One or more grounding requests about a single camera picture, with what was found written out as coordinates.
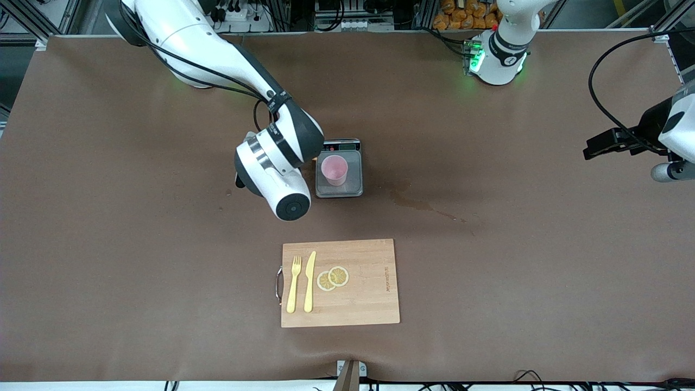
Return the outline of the pink cup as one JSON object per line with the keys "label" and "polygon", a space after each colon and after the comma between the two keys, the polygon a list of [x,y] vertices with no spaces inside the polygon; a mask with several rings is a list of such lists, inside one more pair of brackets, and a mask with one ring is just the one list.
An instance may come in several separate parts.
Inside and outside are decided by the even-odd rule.
{"label": "pink cup", "polygon": [[346,181],[349,165],[342,156],[331,154],[323,159],[320,170],[331,186],[342,186]]}

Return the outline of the orange snack pile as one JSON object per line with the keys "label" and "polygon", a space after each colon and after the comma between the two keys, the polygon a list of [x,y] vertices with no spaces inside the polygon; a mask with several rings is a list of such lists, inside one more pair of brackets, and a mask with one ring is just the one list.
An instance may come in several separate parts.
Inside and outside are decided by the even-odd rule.
{"label": "orange snack pile", "polygon": [[496,0],[439,0],[431,28],[434,30],[494,29],[503,12]]}

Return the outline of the steel kitchen scale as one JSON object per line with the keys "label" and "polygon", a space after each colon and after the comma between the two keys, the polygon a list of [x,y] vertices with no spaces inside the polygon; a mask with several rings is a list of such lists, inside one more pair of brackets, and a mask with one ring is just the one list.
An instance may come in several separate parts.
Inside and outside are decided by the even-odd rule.
{"label": "steel kitchen scale", "polygon": [[[342,186],[331,186],[321,173],[324,158],[331,154],[342,156],[349,165],[347,178]],[[363,194],[362,142],[356,138],[326,140],[315,159],[315,195],[318,198],[352,198]]]}

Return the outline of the wooden cutting board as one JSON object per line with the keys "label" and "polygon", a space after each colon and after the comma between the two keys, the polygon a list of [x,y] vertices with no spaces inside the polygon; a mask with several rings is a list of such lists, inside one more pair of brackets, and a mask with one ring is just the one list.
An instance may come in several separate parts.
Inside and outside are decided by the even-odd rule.
{"label": "wooden cutting board", "polygon": [[[313,310],[304,311],[305,266],[315,251]],[[293,257],[302,257],[297,284],[297,306],[286,312]],[[341,266],[350,278],[347,285],[324,292],[316,285],[321,272]],[[343,242],[285,243],[282,247],[282,327],[328,327],[397,324],[400,322],[395,243],[392,238]]]}

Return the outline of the yellow plastic knife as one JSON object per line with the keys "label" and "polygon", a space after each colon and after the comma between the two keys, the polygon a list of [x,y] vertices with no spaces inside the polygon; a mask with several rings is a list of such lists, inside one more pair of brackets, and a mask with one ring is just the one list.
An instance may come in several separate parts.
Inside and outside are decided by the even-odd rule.
{"label": "yellow plastic knife", "polygon": [[313,251],[305,266],[305,277],[306,277],[306,293],[304,299],[304,312],[310,313],[313,310],[313,286],[314,286],[314,265],[315,265],[316,252]]}

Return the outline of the yellow plastic fork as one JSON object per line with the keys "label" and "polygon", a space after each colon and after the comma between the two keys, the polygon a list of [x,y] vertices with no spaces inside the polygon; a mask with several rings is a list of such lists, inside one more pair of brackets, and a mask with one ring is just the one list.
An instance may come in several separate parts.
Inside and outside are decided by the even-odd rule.
{"label": "yellow plastic fork", "polygon": [[286,312],[294,313],[297,306],[297,284],[298,277],[302,271],[302,257],[293,257],[292,267],[291,267],[291,281],[288,293],[288,300],[286,302]]}

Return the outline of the white power strip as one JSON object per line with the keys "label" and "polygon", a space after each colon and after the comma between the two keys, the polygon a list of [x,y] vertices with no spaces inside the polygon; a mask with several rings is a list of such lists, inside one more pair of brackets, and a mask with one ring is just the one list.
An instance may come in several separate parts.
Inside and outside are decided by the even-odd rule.
{"label": "white power strip", "polygon": [[218,33],[274,32],[270,8],[261,0],[217,0],[216,11],[208,17]]}

